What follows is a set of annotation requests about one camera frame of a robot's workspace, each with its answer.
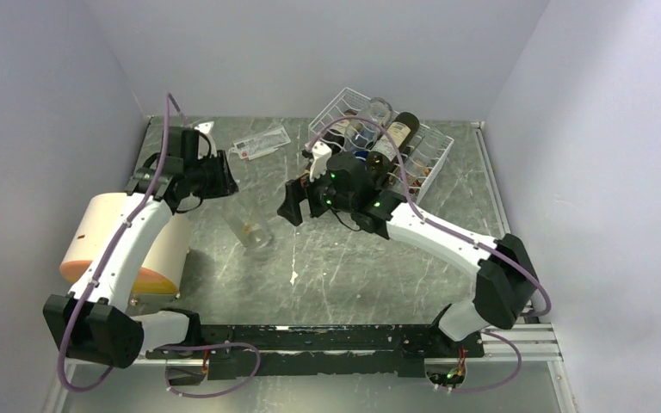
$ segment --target wire rack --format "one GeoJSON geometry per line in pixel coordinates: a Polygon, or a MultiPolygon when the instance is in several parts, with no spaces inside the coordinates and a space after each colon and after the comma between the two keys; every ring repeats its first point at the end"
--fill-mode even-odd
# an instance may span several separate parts
{"type": "MultiPolygon", "coordinates": [[[[371,99],[369,97],[364,96],[353,89],[343,89],[341,93],[339,93],[338,96],[336,96],[336,98],[333,99],[310,123],[308,126],[308,133],[310,136],[318,134],[334,119],[343,116],[350,110],[357,113],[368,106],[370,101],[371,99]]],[[[398,112],[394,111],[392,119],[396,117],[397,114],[398,112]]],[[[321,140],[327,145],[338,145],[333,142],[328,142],[323,138],[321,138],[321,140]]],[[[409,155],[402,154],[402,158],[405,160],[404,167],[407,174],[407,182],[409,183],[409,191],[415,202],[421,201],[424,194],[427,193],[429,186],[435,180],[435,177],[442,168],[442,165],[452,148],[453,142],[454,139],[433,127],[424,124],[419,126],[419,130],[408,145],[411,152],[409,155]]],[[[403,190],[400,174],[400,169],[389,172],[389,175],[391,175],[391,178],[389,179],[389,188],[399,193],[403,190]]]]}

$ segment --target wine label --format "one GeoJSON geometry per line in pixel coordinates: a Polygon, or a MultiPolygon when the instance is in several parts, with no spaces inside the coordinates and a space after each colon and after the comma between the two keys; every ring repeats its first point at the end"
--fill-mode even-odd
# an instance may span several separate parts
{"type": "Polygon", "coordinates": [[[330,131],[335,135],[343,136],[346,133],[346,128],[349,127],[350,120],[344,119],[330,127],[330,131]]]}
{"type": "MultiPolygon", "coordinates": [[[[394,143],[397,145],[397,147],[399,147],[404,142],[404,139],[406,139],[406,136],[409,135],[411,129],[403,123],[394,122],[391,126],[389,126],[387,131],[389,132],[389,135],[392,136],[392,139],[394,139],[394,143]]],[[[394,151],[392,144],[389,143],[388,138],[384,134],[379,136],[379,140],[376,142],[376,145],[374,145],[374,148],[372,148],[371,151],[377,151],[392,162],[397,156],[397,152],[394,151]]]]}

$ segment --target gray marble surface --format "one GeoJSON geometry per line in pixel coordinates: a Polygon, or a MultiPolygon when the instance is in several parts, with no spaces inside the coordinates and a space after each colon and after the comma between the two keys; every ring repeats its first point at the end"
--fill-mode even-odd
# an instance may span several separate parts
{"type": "MultiPolygon", "coordinates": [[[[306,209],[299,227],[275,214],[284,182],[302,169],[300,147],[310,120],[190,118],[192,125],[209,120],[215,122],[220,149],[279,125],[287,130],[292,142],[275,153],[252,161],[231,154],[229,160],[240,191],[257,199],[274,239],[261,250],[245,249],[221,218],[222,200],[205,201],[188,214],[194,235],[181,298],[173,306],[198,312],[204,324],[410,324],[431,322],[442,307],[471,293],[462,273],[414,247],[351,232],[329,213],[309,219],[306,209]]],[[[180,121],[172,118],[171,124],[180,121]]],[[[471,231],[500,237],[502,225],[469,124],[428,125],[451,136],[454,145],[420,206],[471,231]]],[[[139,163],[158,150],[162,129],[163,120],[154,118],[139,163]]],[[[134,310],[156,309],[139,304],[134,310]]]]}

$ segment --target glass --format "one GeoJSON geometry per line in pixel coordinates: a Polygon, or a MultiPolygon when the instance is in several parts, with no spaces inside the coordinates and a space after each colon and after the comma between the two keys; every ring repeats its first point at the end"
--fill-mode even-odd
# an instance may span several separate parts
{"type": "MultiPolygon", "coordinates": [[[[371,99],[368,106],[362,109],[358,115],[366,119],[375,120],[383,127],[386,127],[392,119],[392,113],[392,105],[389,102],[380,97],[375,97],[371,99]]],[[[378,128],[366,122],[352,120],[348,127],[346,127],[344,149],[351,152],[369,149],[376,142],[380,132],[378,128]]]]}
{"type": "Polygon", "coordinates": [[[224,199],[222,217],[246,248],[262,248],[272,239],[267,220],[248,192],[238,192],[224,199]]]}

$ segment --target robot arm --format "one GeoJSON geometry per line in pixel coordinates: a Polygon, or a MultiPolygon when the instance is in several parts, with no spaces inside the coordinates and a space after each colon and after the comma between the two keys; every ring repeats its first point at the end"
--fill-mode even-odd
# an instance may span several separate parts
{"type": "Polygon", "coordinates": [[[423,222],[406,199],[392,191],[375,188],[363,163],[353,154],[329,155],[317,143],[312,150],[326,170],[285,184],[285,201],[277,213],[293,225],[302,223],[300,202],[308,201],[311,217],[329,209],[350,213],[366,232],[386,239],[409,243],[438,256],[467,275],[474,285],[474,295],[446,308],[436,322],[439,329],[458,342],[489,325],[510,329],[535,291],[535,287],[510,265],[491,256],[478,243],[495,245],[497,252],[520,264],[535,277],[533,265],[521,240],[511,234],[502,239],[484,236],[422,213],[426,219],[472,239],[470,244],[437,227],[423,222]]]}
{"type": "MultiPolygon", "coordinates": [[[[67,295],[52,295],[45,303],[44,318],[59,346],[77,298],[88,286],[94,285],[77,314],[67,348],[68,357],[125,368],[140,354],[166,344],[201,344],[201,322],[195,313],[166,309],[129,317],[124,312],[145,257],[181,200],[190,195],[201,200],[218,198],[238,191],[223,151],[216,151],[216,156],[199,158],[200,136],[201,133],[193,129],[170,129],[169,151],[159,185],[109,253],[99,282],[93,281],[93,273],[97,263],[108,253],[107,241],[67,295]]],[[[133,174],[112,233],[118,231],[125,217],[141,202],[155,172],[147,164],[133,174]]]]}

